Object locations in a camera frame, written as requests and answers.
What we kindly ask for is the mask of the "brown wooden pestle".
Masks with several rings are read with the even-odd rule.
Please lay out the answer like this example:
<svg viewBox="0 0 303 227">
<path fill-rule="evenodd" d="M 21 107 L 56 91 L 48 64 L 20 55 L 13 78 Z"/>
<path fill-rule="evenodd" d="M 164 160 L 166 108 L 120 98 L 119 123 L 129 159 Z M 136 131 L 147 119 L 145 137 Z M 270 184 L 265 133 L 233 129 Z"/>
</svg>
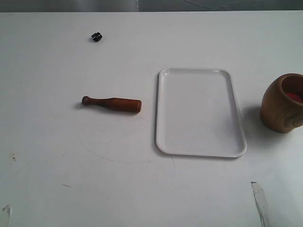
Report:
<svg viewBox="0 0 303 227">
<path fill-rule="evenodd" d="M 107 108 L 112 111 L 121 111 L 128 113 L 139 113 L 142 108 L 141 100 L 125 99 L 125 98 L 105 98 L 96 99 L 88 96 L 82 98 L 84 106 L 94 105 Z"/>
</svg>

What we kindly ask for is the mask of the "brown wooden mortar cup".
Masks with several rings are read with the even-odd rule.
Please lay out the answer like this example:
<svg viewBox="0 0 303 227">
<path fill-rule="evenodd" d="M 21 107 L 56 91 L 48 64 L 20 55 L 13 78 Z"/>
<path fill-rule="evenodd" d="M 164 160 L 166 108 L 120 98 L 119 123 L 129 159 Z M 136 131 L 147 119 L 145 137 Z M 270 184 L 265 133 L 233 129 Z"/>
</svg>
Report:
<svg viewBox="0 0 303 227">
<path fill-rule="evenodd" d="M 265 91 L 260 118 L 269 129 L 287 133 L 303 125 L 303 103 L 288 94 L 303 97 L 303 76 L 288 73 L 274 80 Z"/>
</svg>

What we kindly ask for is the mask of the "dark red object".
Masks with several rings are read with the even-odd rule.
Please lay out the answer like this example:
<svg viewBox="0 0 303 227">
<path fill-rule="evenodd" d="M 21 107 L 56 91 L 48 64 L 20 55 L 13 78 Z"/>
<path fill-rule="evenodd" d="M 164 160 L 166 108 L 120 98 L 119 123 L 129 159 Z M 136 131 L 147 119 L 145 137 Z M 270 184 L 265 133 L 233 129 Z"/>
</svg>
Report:
<svg viewBox="0 0 303 227">
<path fill-rule="evenodd" d="M 295 94 L 295 93 L 286 93 L 286 95 L 287 95 L 290 99 L 292 99 L 292 100 L 294 100 L 294 101 L 296 101 L 296 102 L 303 103 L 303 99 L 302 99 L 298 94 Z"/>
</svg>

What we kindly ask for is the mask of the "white rectangular plastic tray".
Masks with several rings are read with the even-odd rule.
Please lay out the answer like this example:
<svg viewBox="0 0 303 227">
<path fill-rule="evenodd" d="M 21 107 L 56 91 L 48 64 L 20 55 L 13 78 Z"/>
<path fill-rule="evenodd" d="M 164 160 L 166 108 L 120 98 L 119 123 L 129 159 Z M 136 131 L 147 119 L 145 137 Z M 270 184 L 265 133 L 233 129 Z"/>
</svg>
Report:
<svg viewBox="0 0 303 227">
<path fill-rule="evenodd" d="M 176 156 L 238 158 L 247 150 L 230 74 L 163 69 L 158 75 L 155 142 Z"/>
</svg>

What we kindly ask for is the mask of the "small black plastic clip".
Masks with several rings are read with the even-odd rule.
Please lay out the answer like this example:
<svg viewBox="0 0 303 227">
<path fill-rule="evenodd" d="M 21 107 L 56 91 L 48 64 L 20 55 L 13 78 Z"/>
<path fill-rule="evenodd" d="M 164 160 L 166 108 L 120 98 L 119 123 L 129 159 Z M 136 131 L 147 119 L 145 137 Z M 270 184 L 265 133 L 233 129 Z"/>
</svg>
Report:
<svg viewBox="0 0 303 227">
<path fill-rule="evenodd" d="M 96 32 L 91 35 L 91 39 L 94 42 L 99 42 L 103 38 L 102 34 L 100 32 Z"/>
</svg>

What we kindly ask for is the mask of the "clear tape strip right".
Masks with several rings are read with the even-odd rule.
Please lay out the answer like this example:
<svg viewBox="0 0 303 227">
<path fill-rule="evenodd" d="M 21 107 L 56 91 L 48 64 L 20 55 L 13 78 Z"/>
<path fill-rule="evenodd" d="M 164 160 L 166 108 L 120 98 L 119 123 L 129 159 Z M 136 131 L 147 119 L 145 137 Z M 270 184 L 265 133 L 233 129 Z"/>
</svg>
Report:
<svg viewBox="0 0 303 227">
<path fill-rule="evenodd" d="M 268 203 L 264 193 L 264 190 L 257 182 L 251 182 L 253 190 L 254 200 L 257 207 L 257 211 L 260 217 L 262 227 L 270 227 L 269 215 L 268 215 Z"/>
</svg>

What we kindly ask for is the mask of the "clear tape strip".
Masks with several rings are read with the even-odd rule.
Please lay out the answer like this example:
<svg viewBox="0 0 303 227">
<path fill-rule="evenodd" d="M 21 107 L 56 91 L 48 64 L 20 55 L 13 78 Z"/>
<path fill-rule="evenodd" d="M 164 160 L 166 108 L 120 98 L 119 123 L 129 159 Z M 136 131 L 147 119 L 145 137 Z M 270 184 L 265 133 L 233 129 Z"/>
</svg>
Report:
<svg viewBox="0 0 303 227">
<path fill-rule="evenodd" d="M 0 226 L 7 226 L 10 221 L 11 206 L 7 205 L 0 211 Z"/>
<path fill-rule="evenodd" d="M 257 207 L 257 211 L 260 217 L 262 227 L 270 227 L 269 215 L 268 215 L 268 203 L 264 193 L 264 190 L 257 182 L 251 182 L 253 190 L 254 200 Z"/>
</svg>

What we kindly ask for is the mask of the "clear tape strip left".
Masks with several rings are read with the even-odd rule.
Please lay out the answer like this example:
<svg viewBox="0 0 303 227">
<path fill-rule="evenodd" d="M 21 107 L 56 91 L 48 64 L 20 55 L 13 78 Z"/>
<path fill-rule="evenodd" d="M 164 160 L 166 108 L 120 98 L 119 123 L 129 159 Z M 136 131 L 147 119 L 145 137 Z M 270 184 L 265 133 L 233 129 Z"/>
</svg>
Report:
<svg viewBox="0 0 303 227">
<path fill-rule="evenodd" d="M 11 206 L 7 205 L 0 211 L 0 226 L 7 226 L 10 221 Z"/>
</svg>

